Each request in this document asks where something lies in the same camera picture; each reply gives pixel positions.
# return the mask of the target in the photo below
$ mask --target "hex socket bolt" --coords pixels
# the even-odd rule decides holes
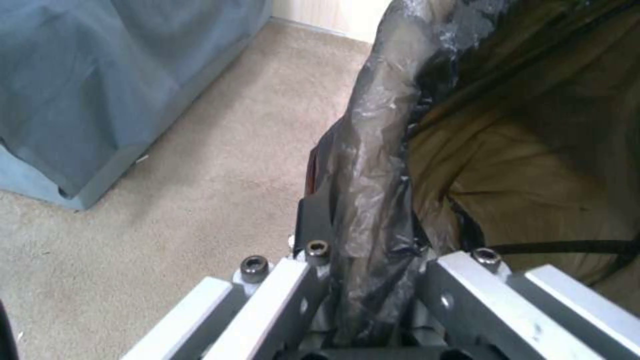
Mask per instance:
[[[471,257],[474,258],[480,265],[492,273],[497,273],[502,258],[500,254],[486,247],[480,247],[471,252]]]
[[[244,282],[258,284],[269,275],[269,261],[264,256],[249,256],[242,260],[240,274]]]
[[[312,240],[305,247],[305,258],[312,266],[323,266],[329,263],[329,243],[324,240]]]

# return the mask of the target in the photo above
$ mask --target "white metal bar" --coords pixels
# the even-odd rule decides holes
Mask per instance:
[[[640,320],[551,265],[508,284],[608,359],[640,358]]]
[[[429,263],[417,293],[451,336],[488,341],[509,358],[600,358],[464,252]]]
[[[204,278],[160,322],[140,340],[122,359],[171,359],[178,357],[187,342],[187,350],[202,351],[218,337],[231,321],[235,310],[242,307],[244,295],[229,282]],[[206,338],[195,336],[201,327]]]
[[[271,359],[285,346],[296,347],[323,295],[313,268],[299,261],[281,260],[205,360]]]

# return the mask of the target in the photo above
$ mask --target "olive green cloth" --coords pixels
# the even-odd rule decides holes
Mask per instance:
[[[410,140],[414,208],[437,251],[461,247],[459,209],[489,247],[640,231],[640,6],[626,3],[522,1],[462,57],[456,91]],[[640,263],[609,275],[615,259],[506,256],[513,270],[551,263],[639,314]]]

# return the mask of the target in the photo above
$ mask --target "metal frame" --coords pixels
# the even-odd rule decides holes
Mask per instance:
[[[297,348],[326,291],[315,268],[282,259],[204,359],[271,359]]]
[[[206,277],[122,359],[198,359],[245,301],[241,286]]]
[[[640,358],[640,321],[551,265],[508,284],[608,359]]]
[[[325,304],[318,310],[331,299],[330,266],[310,266],[299,252],[296,259],[281,260],[261,284],[251,284],[259,287],[235,317],[234,309],[245,299],[242,289],[205,279],[125,359],[198,359],[211,343],[205,360],[311,355],[371,360],[463,353],[479,359],[640,357],[640,321],[579,282],[548,265],[524,274],[510,274],[504,263],[490,265],[456,252],[421,268],[415,296],[426,308],[413,316],[424,321],[411,326],[430,331],[431,337],[442,337],[444,327],[446,342],[320,349],[332,329],[332,307]],[[315,337],[304,339],[308,334]],[[322,341],[308,341],[318,335]]]
[[[512,359],[600,358],[464,252],[428,263],[416,291],[455,345],[486,341]]]

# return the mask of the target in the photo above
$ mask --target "white wall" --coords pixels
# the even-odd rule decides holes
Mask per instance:
[[[373,42],[391,0],[273,0],[273,16]]]

